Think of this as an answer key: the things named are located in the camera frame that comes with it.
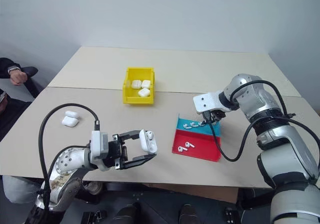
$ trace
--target yellow plastic tray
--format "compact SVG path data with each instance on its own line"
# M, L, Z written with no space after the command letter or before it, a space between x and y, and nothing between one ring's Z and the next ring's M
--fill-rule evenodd
M137 105L152 105L154 103L155 96L155 73L153 68L144 67L128 67L124 86L122 89L123 103L124 104L137 104ZM138 95L139 90L131 88L132 80L151 80L150 96L140 97Z

